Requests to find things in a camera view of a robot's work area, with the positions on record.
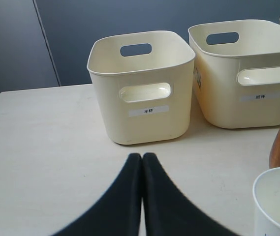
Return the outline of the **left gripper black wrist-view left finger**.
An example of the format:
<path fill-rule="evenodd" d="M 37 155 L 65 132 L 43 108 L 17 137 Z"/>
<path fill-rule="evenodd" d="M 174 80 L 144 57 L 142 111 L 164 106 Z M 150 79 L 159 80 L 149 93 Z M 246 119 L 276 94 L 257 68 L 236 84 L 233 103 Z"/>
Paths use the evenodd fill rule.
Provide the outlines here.
<path fill-rule="evenodd" d="M 106 192 L 55 236 L 137 236 L 142 204 L 142 157 L 128 155 Z"/>

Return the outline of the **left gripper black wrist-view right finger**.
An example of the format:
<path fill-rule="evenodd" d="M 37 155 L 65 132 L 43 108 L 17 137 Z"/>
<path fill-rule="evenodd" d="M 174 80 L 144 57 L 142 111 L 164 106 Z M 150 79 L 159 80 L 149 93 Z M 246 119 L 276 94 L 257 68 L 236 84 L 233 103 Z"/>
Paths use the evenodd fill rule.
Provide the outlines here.
<path fill-rule="evenodd" d="M 235 233 L 194 205 L 174 184 L 156 154 L 142 159 L 148 236 L 233 236 Z"/>

